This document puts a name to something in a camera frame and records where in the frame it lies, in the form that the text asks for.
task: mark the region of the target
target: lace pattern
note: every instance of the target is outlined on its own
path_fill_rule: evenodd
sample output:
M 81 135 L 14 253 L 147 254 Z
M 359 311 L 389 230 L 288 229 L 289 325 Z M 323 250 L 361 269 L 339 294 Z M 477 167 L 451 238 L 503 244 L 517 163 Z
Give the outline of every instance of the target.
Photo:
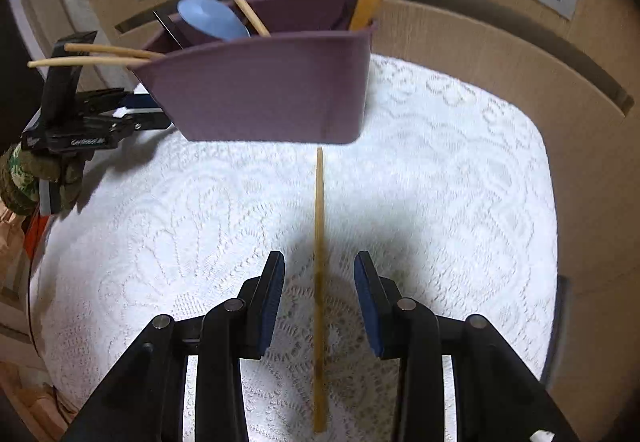
M 314 145 L 190 143 L 174 128 L 96 154 L 78 208 L 52 223 L 34 265 L 34 334 L 55 385 L 81 405 L 152 317 L 206 313 L 258 275 L 270 250 L 284 253 L 287 276 L 270 349 L 241 363 L 252 441 L 390 439 L 398 364 L 367 343 L 359 250 L 436 314 L 487 316 L 540 375 L 556 291 L 540 133 L 481 89 L 373 56 L 362 136 L 324 147 L 330 420 L 313 435 L 315 159 Z

